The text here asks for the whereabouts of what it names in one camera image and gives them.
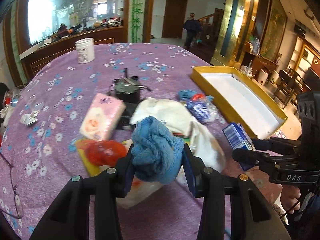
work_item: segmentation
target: blue carton box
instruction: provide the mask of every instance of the blue carton box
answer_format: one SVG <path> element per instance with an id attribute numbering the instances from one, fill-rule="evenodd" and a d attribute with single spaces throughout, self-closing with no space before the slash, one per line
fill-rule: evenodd
<path id="1" fill-rule="evenodd" d="M 228 139 L 233 150 L 241 148 L 255 151 L 255 147 L 251 138 L 247 135 L 241 124 L 232 122 L 225 129 L 223 129 L 223 133 Z M 254 167 L 254 165 L 245 163 L 239 164 L 243 171 L 247 171 L 248 169 Z"/>

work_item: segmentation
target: blue towel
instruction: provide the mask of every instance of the blue towel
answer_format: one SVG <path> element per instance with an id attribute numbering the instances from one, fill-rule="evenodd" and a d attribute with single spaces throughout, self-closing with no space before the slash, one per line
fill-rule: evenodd
<path id="1" fill-rule="evenodd" d="M 137 123 L 132 133 L 132 164 L 138 179 L 169 184 L 178 175 L 182 164 L 184 141 L 156 118 L 148 116 Z"/>
<path id="2" fill-rule="evenodd" d="M 180 100 L 186 101 L 188 99 L 191 99 L 197 93 L 198 92 L 192 90 L 180 90 L 178 92 L 178 96 Z M 209 100 L 209 102 L 211 102 L 213 100 L 213 96 L 207 96 L 207 99 Z"/>

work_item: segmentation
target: green bamboo painting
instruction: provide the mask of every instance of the green bamboo painting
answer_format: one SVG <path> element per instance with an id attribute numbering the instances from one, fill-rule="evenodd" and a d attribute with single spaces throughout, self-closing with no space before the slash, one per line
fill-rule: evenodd
<path id="1" fill-rule="evenodd" d="M 138 37 L 138 31 L 142 27 L 140 16 L 143 15 L 141 8 L 143 7 L 142 0 L 132 0 L 132 13 L 131 13 L 131 40 L 132 43 L 141 42 Z"/>

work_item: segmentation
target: hand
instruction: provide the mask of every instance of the hand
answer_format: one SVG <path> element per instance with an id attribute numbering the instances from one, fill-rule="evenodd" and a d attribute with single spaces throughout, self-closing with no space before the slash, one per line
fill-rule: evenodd
<path id="1" fill-rule="evenodd" d="M 300 198 L 300 189 L 291 185 L 282 185 L 282 192 L 280 196 L 281 205 L 285 211 L 288 211 Z M 293 214 L 295 210 L 300 209 L 300 203 L 298 203 L 289 214 Z"/>

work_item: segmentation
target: doorway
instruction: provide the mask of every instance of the doorway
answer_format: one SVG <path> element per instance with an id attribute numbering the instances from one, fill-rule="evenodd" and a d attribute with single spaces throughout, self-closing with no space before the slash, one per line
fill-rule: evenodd
<path id="1" fill-rule="evenodd" d="M 188 0 L 166 0 L 163 38 L 182 38 Z"/>

